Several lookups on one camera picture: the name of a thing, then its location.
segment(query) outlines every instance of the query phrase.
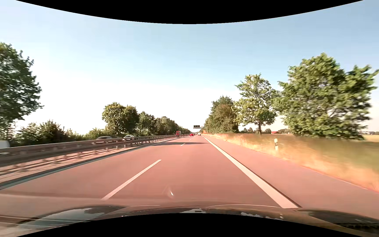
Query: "dashed white line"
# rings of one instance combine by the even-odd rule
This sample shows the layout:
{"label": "dashed white line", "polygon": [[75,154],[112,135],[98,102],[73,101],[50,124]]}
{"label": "dashed white line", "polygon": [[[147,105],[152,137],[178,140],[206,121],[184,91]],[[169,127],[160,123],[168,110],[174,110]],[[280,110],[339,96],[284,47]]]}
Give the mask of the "dashed white line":
{"label": "dashed white line", "polygon": [[247,167],[237,161],[235,158],[231,157],[228,153],[224,152],[209,139],[205,138],[210,144],[212,144],[219,152],[221,152],[226,158],[228,158],[236,167],[238,167],[248,178],[250,178],[254,183],[259,186],[271,199],[273,199],[282,208],[297,208],[298,206],[294,204],[291,200],[283,196],[279,191],[270,186],[266,181],[258,177]]}
{"label": "dashed white line", "polygon": [[115,195],[115,193],[119,192],[121,189],[123,189],[125,186],[127,186],[129,183],[131,183],[134,179],[136,179],[137,177],[139,177],[140,175],[142,175],[144,172],[146,172],[147,170],[149,170],[151,167],[153,167],[155,164],[159,163],[160,161],[161,160],[157,160],[155,163],[151,164],[149,167],[145,168],[140,173],[134,175],[134,177],[130,178],[125,183],[121,184],[121,186],[117,187],[112,192],[110,192],[108,195],[106,195],[105,197],[103,197],[102,201],[108,200],[110,197],[112,197],[113,195]]}

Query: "black car hood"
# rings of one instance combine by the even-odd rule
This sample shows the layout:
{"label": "black car hood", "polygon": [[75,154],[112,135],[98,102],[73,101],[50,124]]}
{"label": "black car hood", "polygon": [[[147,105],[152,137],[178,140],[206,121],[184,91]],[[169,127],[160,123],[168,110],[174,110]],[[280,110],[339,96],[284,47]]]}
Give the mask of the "black car hood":
{"label": "black car hood", "polygon": [[69,224],[109,218],[165,213],[214,213],[245,215],[308,224],[358,236],[379,235],[379,220],[334,210],[280,208],[261,205],[218,204],[187,205],[169,203],[156,206],[86,206],[29,218],[0,231],[0,237],[17,237]]}

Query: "highway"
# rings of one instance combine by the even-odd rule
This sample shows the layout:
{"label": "highway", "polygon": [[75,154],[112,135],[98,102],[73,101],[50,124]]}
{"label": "highway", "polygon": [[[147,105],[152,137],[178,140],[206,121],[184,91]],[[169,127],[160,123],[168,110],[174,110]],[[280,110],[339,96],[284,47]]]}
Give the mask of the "highway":
{"label": "highway", "polygon": [[379,193],[211,136],[182,137],[0,190],[0,215],[82,205],[212,202],[325,208],[379,218]]}

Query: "blue sky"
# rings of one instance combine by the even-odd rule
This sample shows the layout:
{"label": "blue sky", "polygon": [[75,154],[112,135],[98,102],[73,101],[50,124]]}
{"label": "blue sky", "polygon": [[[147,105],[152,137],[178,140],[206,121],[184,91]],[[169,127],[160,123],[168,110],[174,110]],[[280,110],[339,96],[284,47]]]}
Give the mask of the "blue sky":
{"label": "blue sky", "polygon": [[[192,128],[222,94],[239,99],[234,85],[248,74],[261,73],[278,89],[288,66],[322,52],[348,70],[379,69],[379,0],[206,25],[127,22],[0,0],[0,41],[35,60],[43,89],[45,107],[19,126],[53,119],[86,133],[104,127],[103,107],[117,101]],[[369,130],[379,130],[379,75],[376,85]],[[269,127],[285,126],[278,118]]]}

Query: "metal guardrail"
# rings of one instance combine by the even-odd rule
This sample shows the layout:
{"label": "metal guardrail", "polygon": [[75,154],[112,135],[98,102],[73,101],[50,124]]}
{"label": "metal guardrail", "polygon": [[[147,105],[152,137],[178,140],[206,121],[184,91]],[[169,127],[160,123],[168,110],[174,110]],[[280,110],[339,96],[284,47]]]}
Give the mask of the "metal guardrail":
{"label": "metal guardrail", "polygon": [[161,135],[161,136],[146,136],[146,137],[133,137],[133,140],[125,140],[126,138],[112,138],[104,140],[89,140],[89,141],[79,141],[79,142],[68,142],[68,143],[51,143],[44,145],[29,145],[29,146],[19,146],[11,148],[1,148],[0,149],[0,162],[3,161],[14,161],[14,160],[24,160],[33,158],[46,158],[51,156],[60,156],[64,154],[71,154],[83,151],[109,149],[111,147],[119,148],[120,146],[126,147],[127,145],[132,145],[135,143],[150,143],[157,140],[171,139],[174,137],[184,137],[187,134],[181,135]]}

